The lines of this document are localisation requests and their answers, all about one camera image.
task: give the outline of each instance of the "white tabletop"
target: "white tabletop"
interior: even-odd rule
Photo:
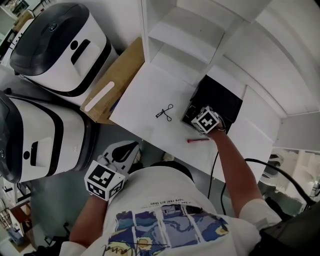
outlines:
[[[280,125],[280,118],[253,90],[240,84],[223,70],[211,70],[208,75],[243,98],[239,116],[228,134],[232,141],[245,158],[268,161],[278,130],[273,127]],[[187,143],[187,139],[198,139],[203,135],[181,122],[195,89],[166,71],[145,63],[125,91],[110,120],[185,163],[210,174],[217,153],[216,144],[212,140]],[[164,114],[156,118],[156,114],[167,109],[169,104],[173,108],[166,113],[172,121],[167,121]],[[262,165],[252,166],[257,181],[263,170]],[[225,181],[220,160],[217,161],[212,176]]]

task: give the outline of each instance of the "red marker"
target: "red marker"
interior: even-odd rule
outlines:
[[[189,138],[187,140],[188,143],[195,143],[195,142],[205,142],[205,141],[209,141],[209,138],[197,138],[197,139],[191,139]]]

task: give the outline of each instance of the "person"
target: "person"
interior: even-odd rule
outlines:
[[[158,164],[130,174],[109,205],[92,195],[60,255],[248,255],[259,230],[281,219],[228,135],[214,129],[208,136],[217,145],[236,218],[217,214],[191,174]]]

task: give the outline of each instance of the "white cube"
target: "white cube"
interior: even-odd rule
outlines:
[[[109,201],[123,187],[126,177],[110,168],[92,161],[84,176],[85,188],[93,195]]]
[[[207,134],[216,125],[219,124],[218,115],[212,110],[210,106],[204,107],[200,114],[198,114],[191,123],[201,133]]]

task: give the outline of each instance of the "forearm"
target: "forearm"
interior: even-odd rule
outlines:
[[[238,217],[247,202],[262,199],[262,195],[253,172],[230,138],[218,130],[211,132],[210,136],[217,145],[226,187]]]
[[[89,247],[101,237],[107,207],[108,202],[90,196],[71,230],[70,242]]]

